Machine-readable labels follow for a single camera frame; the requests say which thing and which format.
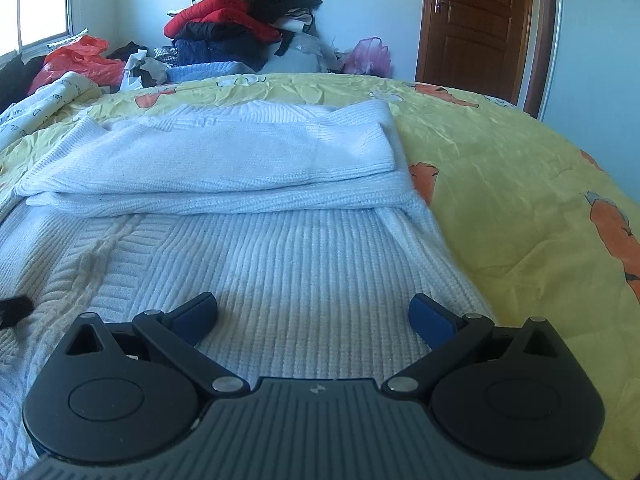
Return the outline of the white knit sweater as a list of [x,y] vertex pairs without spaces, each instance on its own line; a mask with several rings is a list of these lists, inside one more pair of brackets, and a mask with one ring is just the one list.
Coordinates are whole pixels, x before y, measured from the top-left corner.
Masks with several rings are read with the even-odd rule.
[[383,380],[425,351],[425,294],[489,314],[412,183],[387,103],[254,101],[82,118],[1,199],[1,293],[35,311],[1,336],[1,474],[35,463],[22,405],[73,320],[168,311],[202,292],[202,351],[262,376]]

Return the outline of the black clothing by window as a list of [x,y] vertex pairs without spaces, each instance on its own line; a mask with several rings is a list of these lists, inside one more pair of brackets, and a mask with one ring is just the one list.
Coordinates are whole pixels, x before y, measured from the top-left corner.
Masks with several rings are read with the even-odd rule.
[[0,70],[0,113],[5,112],[12,104],[20,102],[28,95],[35,76],[42,69],[44,55],[35,56],[24,62],[20,54]]

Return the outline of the dark navy clothes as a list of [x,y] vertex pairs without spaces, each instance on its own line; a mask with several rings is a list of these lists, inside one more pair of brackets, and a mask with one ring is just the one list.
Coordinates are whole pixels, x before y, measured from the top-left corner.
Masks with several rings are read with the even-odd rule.
[[276,40],[262,40],[240,24],[190,22],[178,32],[172,46],[177,50],[179,66],[240,62],[259,72],[270,55],[284,55],[293,38],[292,32],[284,32],[277,34]]

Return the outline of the yellow floral bed quilt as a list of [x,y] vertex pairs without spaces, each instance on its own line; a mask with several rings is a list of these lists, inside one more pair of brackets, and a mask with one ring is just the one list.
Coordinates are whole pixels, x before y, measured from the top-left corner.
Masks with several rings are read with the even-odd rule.
[[593,459],[639,474],[639,206],[586,153],[515,108],[459,90],[365,76],[227,76],[68,104],[1,154],[9,188],[81,118],[164,116],[254,101],[380,99],[458,267],[503,325],[548,318],[598,389]]

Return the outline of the white patterned bed sheet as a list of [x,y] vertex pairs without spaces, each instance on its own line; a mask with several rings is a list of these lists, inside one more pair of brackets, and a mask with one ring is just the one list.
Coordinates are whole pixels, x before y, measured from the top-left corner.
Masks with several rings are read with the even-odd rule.
[[81,74],[67,72],[57,81],[45,84],[31,96],[12,104],[1,114],[0,150],[34,133],[71,102],[100,96],[101,88],[95,82]]

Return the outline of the white crumpled plastic bag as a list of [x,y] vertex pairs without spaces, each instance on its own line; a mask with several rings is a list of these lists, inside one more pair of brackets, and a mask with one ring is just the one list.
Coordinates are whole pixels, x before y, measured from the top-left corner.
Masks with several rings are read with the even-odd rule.
[[119,91],[132,91],[166,84],[168,66],[149,56],[148,50],[139,49],[130,54],[124,67]]

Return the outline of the red plastic bag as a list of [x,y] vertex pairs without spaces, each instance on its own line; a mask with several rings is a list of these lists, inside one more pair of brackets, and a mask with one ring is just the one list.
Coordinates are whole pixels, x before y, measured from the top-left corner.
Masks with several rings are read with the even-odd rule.
[[35,76],[27,94],[30,96],[67,72],[84,76],[99,87],[118,87],[124,76],[125,63],[104,58],[103,53],[107,48],[107,40],[90,35],[58,47],[44,58],[42,69]]

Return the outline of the light blue folded blanket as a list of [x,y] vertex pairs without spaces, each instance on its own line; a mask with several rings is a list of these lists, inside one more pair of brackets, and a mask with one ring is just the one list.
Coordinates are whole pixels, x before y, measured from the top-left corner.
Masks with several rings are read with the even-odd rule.
[[253,75],[254,73],[254,70],[242,62],[198,63],[169,67],[166,72],[166,82],[168,84],[180,84],[180,82],[186,81],[204,80],[228,75]]

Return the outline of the pink plastic bag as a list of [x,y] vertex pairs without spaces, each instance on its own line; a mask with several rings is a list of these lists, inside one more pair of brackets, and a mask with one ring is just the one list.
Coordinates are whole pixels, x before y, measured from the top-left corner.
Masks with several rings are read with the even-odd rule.
[[343,72],[351,75],[388,77],[392,73],[390,49],[378,37],[360,40],[346,55]]

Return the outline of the grey bedding bundle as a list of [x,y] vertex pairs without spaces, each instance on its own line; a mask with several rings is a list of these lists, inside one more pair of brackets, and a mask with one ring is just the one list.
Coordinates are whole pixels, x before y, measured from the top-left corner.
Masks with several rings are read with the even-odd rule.
[[265,65],[258,73],[341,73],[343,70],[344,64],[336,51],[316,36],[296,32],[285,51],[281,52],[284,45],[285,41],[280,41],[267,47]]

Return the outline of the brown wooden door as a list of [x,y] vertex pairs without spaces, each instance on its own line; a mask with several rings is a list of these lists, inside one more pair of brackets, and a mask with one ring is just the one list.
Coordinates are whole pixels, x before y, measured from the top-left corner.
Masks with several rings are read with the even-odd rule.
[[560,0],[423,0],[416,80],[509,102],[539,118]]

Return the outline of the bright window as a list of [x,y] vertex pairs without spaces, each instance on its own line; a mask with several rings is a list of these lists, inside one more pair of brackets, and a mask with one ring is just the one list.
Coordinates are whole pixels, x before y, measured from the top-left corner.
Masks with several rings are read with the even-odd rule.
[[1,0],[1,56],[70,34],[70,0]]

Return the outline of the red jacket on pile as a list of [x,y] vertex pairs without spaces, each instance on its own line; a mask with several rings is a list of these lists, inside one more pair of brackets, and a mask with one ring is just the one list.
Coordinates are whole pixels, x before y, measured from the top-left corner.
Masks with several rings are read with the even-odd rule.
[[178,12],[164,26],[164,35],[176,39],[190,23],[235,24],[249,30],[257,39],[276,42],[280,32],[273,26],[252,18],[244,0],[202,0]]

